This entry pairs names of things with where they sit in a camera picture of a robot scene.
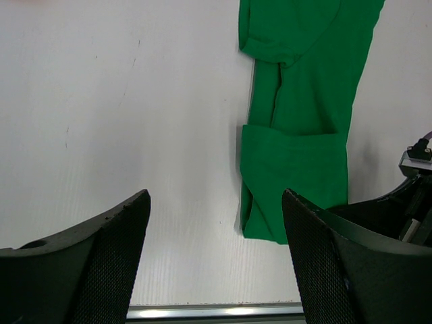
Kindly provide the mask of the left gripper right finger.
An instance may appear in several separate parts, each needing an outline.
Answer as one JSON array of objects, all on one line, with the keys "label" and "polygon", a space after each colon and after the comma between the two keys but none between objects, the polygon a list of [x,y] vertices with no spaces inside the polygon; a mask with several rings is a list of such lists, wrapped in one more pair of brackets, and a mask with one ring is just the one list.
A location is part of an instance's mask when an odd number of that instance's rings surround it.
[{"label": "left gripper right finger", "polygon": [[282,195],[307,323],[430,323],[431,248],[383,236]]}]

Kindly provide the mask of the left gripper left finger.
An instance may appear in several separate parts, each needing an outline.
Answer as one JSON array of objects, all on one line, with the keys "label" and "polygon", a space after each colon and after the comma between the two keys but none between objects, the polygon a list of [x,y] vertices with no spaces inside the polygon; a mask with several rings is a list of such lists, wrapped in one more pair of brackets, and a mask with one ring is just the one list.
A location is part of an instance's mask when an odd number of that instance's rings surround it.
[{"label": "left gripper left finger", "polygon": [[141,190],[78,225],[1,249],[1,322],[125,323],[150,212]]}]

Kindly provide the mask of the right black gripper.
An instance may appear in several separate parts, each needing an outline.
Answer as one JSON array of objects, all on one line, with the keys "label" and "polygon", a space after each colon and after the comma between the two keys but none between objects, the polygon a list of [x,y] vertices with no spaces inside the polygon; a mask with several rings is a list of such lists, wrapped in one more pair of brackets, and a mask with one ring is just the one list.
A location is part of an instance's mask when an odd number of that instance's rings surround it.
[{"label": "right black gripper", "polygon": [[410,243],[431,245],[431,176],[407,179],[392,192],[372,200],[328,211],[378,234],[402,240],[413,221],[419,222]]}]

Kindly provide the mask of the green t shirt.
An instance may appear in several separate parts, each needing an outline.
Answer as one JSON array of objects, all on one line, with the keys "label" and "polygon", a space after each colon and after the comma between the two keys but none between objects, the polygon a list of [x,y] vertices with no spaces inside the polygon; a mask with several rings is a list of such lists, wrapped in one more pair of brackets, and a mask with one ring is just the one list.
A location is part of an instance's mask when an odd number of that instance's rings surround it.
[{"label": "green t shirt", "polygon": [[285,244],[281,196],[348,202],[352,106],[382,1],[241,1],[239,48],[254,59],[242,128],[245,238]]}]

